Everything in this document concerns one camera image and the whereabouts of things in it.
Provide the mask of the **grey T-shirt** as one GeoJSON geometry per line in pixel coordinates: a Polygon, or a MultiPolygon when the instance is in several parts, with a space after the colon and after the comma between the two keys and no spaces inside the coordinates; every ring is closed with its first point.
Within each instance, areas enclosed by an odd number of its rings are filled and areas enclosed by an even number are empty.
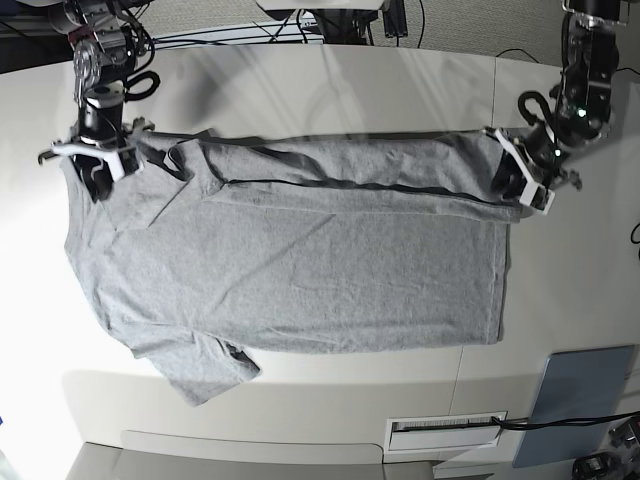
{"type": "Polygon", "coordinates": [[[139,145],[102,201],[62,162],[65,250],[100,326],[189,403],[254,379],[251,350],[498,341],[521,211],[491,189],[496,140],[139,145]]]}

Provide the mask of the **black device bottom right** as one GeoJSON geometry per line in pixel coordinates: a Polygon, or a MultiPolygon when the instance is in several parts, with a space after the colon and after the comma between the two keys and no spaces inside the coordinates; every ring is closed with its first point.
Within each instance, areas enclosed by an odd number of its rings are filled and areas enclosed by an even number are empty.
{"type": "Polygon", "coordinates": [[[578,458],[572,465],[573,480],[605,479],[619,466],[619,459],[608,452],[578,458]]]}

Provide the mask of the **blue-grey flat panel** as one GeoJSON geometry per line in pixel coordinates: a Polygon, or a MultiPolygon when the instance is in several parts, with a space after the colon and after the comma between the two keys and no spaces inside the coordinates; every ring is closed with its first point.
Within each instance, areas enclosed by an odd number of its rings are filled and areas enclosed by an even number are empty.
{"type": "MultiPolygon", "coordinates": [[[[634,355],[632,345],[558,352],[547,359],[529,420],[534,424],[612,415],[634,355]]],[[[547,427],[523,434],[512,467],[573,460],[595,451],[603,425],[547,427]]]]}

